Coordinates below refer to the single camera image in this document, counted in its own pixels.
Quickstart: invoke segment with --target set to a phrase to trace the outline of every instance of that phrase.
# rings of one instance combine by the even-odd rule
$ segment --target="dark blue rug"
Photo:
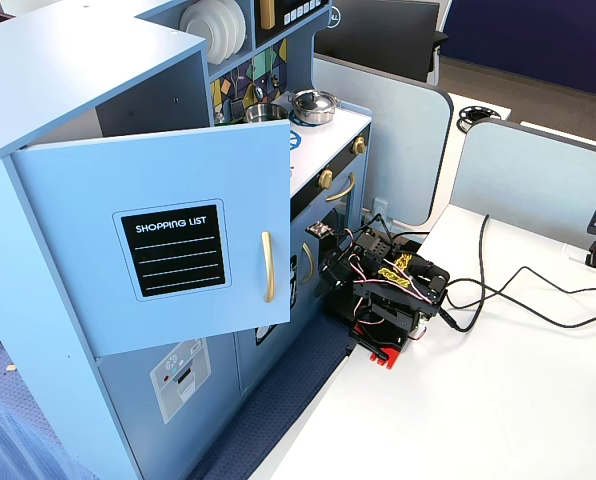
[[[243,404],[188,480],[246,480],[345,356],[348,327],[316,315]]]

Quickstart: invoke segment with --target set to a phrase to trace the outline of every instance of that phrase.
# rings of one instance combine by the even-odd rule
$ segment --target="gray partition panel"
[[[596,147],[484,120],[467,135],[451,204],[587,249]]]
[[[316,55],[314,86],[373,113],[364,206],[409,225],[431,213],[453,105],[435,87]]]

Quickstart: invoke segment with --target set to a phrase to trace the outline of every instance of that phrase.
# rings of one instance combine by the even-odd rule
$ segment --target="colorful geometric backsplash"
[[[211,83],[214,113],[231,121],[230,102],[242,98],[245,108],[258,103],[253,85],[262,88],[262,102],[272,102],[287,89],[287,39],[260,52]]]

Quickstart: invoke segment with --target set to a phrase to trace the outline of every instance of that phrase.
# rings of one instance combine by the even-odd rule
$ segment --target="blue wall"
[[[454,0],[442,54],[596,93],[596,0]]]

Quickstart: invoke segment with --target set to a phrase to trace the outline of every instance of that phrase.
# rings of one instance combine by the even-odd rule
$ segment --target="stacked plates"
[[[187,8],[180,29],[207,40],[207,61],[218,65],[245,43],[245,16],[236,0],[199,0]]]

